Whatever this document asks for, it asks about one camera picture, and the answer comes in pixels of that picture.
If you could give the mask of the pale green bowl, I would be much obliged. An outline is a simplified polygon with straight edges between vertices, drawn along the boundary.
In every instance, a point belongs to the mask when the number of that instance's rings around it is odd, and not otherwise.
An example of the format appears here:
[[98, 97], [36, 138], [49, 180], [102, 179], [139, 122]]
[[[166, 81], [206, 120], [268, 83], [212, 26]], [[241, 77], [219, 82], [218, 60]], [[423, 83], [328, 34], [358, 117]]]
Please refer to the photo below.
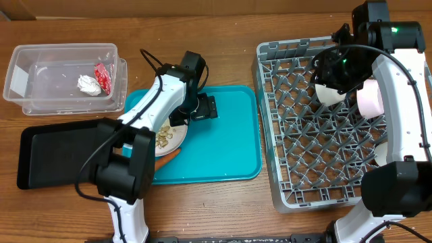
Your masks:
[[315, 84], [315, 92], [319, 102], [326, 107], [335, 105], [346, 98], [346, 94], [339, 94], [336, 89], [321, 84]]

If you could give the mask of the white plate with food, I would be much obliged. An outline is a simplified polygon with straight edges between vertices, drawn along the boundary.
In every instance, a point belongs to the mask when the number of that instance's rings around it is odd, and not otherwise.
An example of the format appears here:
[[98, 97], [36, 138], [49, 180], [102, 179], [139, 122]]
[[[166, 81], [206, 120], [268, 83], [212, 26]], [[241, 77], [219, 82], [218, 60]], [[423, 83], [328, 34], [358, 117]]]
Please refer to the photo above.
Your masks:
[[166, 119], [156, 133], [155, 156], [162, 157], [175, 151], [183, 143], [187, 131], [187, 125], [171, 126], [169, 119]]

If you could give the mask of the red snack wrapper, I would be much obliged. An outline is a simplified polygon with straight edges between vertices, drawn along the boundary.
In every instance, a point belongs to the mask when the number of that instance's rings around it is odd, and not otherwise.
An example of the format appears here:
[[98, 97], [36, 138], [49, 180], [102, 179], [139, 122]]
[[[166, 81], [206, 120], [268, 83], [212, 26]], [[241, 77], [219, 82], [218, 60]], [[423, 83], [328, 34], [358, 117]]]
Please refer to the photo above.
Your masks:
[[111, 94], [111, 76], [104, 64], [98, 63], [94, 67], [94, 74], [101, 89], [106, 95]]

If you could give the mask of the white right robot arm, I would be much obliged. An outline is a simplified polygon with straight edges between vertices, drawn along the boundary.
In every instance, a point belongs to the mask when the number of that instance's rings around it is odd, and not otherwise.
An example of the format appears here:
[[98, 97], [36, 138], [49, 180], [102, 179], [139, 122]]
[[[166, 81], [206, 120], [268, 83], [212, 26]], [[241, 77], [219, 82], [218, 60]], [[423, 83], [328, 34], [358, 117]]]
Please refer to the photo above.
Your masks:
[[322, 242], [382, 242], [381, 231], [431, 210], [431, 108], [418, 22], [393, 22], [385, 1], [365, 1], [316, 54], [311, 82], [344, 94], [376, 79], [387, 126], [385, 165], [365, 173], [362, 198]]

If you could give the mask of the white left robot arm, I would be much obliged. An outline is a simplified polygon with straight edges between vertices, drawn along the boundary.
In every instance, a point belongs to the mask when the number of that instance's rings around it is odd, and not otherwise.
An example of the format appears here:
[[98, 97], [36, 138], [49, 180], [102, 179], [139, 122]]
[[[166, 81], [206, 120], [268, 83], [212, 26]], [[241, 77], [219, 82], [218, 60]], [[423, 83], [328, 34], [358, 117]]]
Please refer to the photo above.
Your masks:
[[209, 68], [198, 53], [185, 52], [178, 65], [161, 64], [151, 89], [118, 119], [102, 119], [97, 126], [95, 150], [84, 162], [98, 196], [76, 192], [85, 199], [109, 205], [114, 226], [110, 242], [148, 242], [143, 199], [159, 161], [157, 132], [165, 121], [172, 127], [217, 117], [215, 99], [201, 90]]

